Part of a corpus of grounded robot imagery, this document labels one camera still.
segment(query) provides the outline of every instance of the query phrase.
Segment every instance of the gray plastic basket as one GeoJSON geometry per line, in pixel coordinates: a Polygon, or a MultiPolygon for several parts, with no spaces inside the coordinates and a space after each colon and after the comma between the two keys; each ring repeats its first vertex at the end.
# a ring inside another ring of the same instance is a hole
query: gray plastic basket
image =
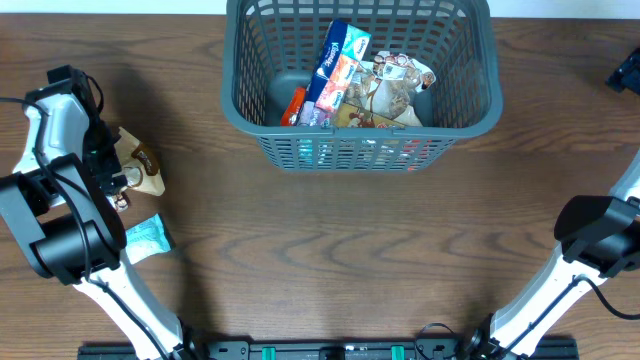
{"type": "Polygon", "coordinates": [[[228,0],[221,102],[229,121],[286,170],[423,169],[500,118],[489,7],[485,0],[228,0]],[[425,127],[279,126],[336,18],[372,34],[364,60],[403,52],[435,71],[436,83],[414,102],[425,127]]]}

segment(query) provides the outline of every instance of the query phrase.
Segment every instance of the printed label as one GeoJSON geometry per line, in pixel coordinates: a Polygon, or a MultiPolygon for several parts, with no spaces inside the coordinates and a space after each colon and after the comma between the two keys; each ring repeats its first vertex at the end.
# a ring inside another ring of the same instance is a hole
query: printed label
{"type": "Polygon", "coordinates": [[[406,67],[387,63],[382,70],[382,80],[402,80],[406,73],[406,67]]]}
{"type": "Polygon", "coordinates": [[[158,160],[155,158],[152,152],[149,151],[146,145],[140,143],[138,147],[131,153],[131,157],[137,159],[144,166],[144,171],[148,176],[154,176],[158,174],[159,166],[158,160]]]}
{"type": "Polygon", "coordinates": [[[359,37],[353,45],[353,52],[356,56],[356,59],[358,60],[362,60],[362,57],[364,57],[364,52],[365,50],[367,50],[367,45],[369,45],[369,38],[368,37],[359,37]]]}
{"type": "Polygon", "coordinates": [[[353,74],[353,77],[351,78],[351,82],[358,85],[362,84],[362,73],[353,74]]]}
{"type": "Polygon", "coordinates": [[[327,56],[327,60],[324,62],[324,66],[331,66],[331,64],[333,64],[333,59],[335,59],[338,51],[340,51],[340,44],[331,43],[331,51],[329,52],[329,56],[327,56]]]}

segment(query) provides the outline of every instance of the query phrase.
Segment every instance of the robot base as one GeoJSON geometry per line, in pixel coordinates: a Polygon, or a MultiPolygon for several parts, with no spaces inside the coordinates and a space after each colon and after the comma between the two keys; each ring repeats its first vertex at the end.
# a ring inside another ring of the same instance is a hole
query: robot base
{"type": "MultiPolygon", "coordinates": [[[[431,336],[413,341],[357,341],[318,343],[248,343],[222,341],[208,344],[215,360],[455,360],[460,341],[455,336],[431,336]]],[[[83,346],[77,360],[136,360],[132,346],[83,346]]],[[[573,339],[543,338],[530,360],[579,360],[573,339]]]]}

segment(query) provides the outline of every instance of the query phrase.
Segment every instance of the wood grain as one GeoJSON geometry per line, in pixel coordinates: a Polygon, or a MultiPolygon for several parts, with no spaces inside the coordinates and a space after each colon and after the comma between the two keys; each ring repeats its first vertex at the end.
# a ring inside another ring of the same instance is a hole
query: wood grain
{"type": "MultiPolygon", "coordinates": [[[[164,215],[178,244],[137,265],[187,322],[255,339],[410,337],[457,331],[506,305],[547,259],[577,194],[606,194],[640,144],[640,97],[604,80],[638,45],[638,21],[494,20],[504,115],[407,175],[292,175],[268,164],[220,104],[225,18],[4,15],[0,95],[73,64],[105,91],[103,118],[155,149],[167,192],[130,193],[125,226],[164,215]]],[[[0,174],[27,122],[0,111],[0,174]]],[[[27,265],[0,226],[3,358],[74,358],[82,342],[125,341],[88,298],[27,265]]],[[[639,274],[603,291],[637,312],[639,274]]],[[[593,294],[551,330],[583,359],[640,356],[640,324],[593,294]]]]}

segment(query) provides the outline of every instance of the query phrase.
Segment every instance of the snack bag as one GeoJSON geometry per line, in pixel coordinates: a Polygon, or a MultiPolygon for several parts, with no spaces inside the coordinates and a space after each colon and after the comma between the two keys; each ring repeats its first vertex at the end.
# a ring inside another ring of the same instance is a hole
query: snack bag
{"type": "Polygon", "coordinates": [[[404,128],[404,125],[385,119],[363,108],[359,108],[349,104],[342,104],[338,110],[337,117],[334,121],[336,127],[356,127],[356,128],[404,128]]]}
{"type": "Polygon", "coordinates": [[[120,140],[114,147],[127,177],[127,188],[160,196],[164,193],[164,182],[160,176],[160,165],[151,150],[140,140],[120,128],[120,140]]]}
{"type": "Polygon", "coordinates": [[[322,126],[328,127],[331,124],[331,118],[333,114],[317,108],[311,101],[304,103],[302,111],[300,112],[300,120],[296,125],[298,126],[322,126]]]}
{"type": "Polygon", "coordinates": [[[380,51],[374,62],[360,62],[344,102],[405,126],[422,126],[413,99],[435,82],[429,67],[405,54],[380,51]]]}
{"type": "Polygon", "coordinates": [[[305,88],[296,88],[296,91],[293,94],[293,99],[289,103],[289,107],[282,115],[282,119],[280,119],[280,126],[293,126],[298,122],[298,113],[300,112],[300,108],[304,103],[304,96],[306,95],[307,90],[305,88]]]}

